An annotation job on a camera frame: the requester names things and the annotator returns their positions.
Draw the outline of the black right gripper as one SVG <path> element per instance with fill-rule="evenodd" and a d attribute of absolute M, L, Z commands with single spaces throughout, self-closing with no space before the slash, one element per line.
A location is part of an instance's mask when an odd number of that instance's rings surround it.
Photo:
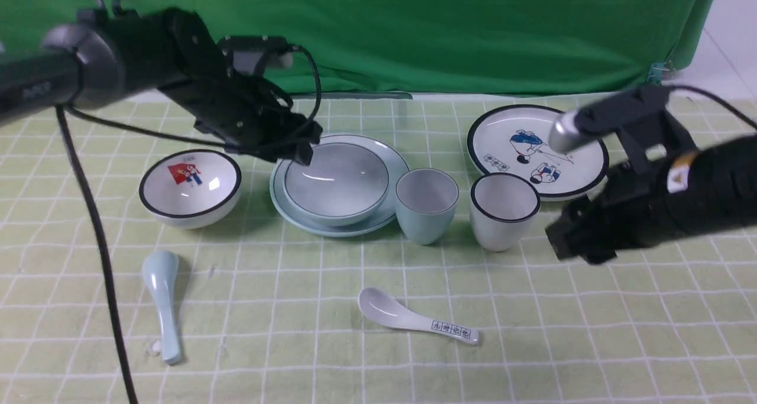
<path fill-rule="evenodd" d="M 651 202 L 657 191 L 657 163 L 646 161 L 641 172 L 626 161 L 608 170 L 606 182 L 593 197 L 566 205 L 545 228 L 557 259 L 579 257 L 599 266 L 619 251 L 657 245 L 657 222 Z"/>

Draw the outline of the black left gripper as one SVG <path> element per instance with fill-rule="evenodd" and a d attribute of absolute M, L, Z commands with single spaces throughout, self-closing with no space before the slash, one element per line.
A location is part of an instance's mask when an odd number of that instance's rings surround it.
<path fill-rule="evenodd" d="M 314 115 L 295 112 L 292 97 L 265 75 L 230 67 L 194 11 L 168 9 L 163 22 L 181 78 L 160 92 L 195 117 L 197 131 L 220 139 L 229 153 L 310 166 L 323 132 Z"/>

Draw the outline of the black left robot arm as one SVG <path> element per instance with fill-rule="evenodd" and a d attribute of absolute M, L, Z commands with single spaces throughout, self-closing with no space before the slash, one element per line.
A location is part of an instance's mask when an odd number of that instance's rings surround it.
<path fill-rule="evenodd" d="M 194 11 L 168 8 L 152 14 L 130 11 L 110 18 L 103 9 L 82 9 L 75 23 L 60 24 L 40 49 L 2 56 L 2 122 L 51 107 L 109 127 L 129 129 L 91 111 L 156 89 L 194 118 L 227 153 L 309 165 L 320 143 L 319 105 L 297 113 L 286 91 L 264 77 L 268 63 L 307 59 L 305 48 L 280 35 L 231 35 L 215 42 Z"/>

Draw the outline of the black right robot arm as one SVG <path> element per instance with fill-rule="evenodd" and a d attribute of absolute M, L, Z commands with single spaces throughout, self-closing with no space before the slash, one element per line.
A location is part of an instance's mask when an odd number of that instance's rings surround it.
<path fill-rule="evenodd" d="M 546 227 L 559 260 L 592 266 L 619 251 L 755 226 L 755 136 L 744 135 L 701 151 L 609 169 L 594 199 L 568 204 Z"/>

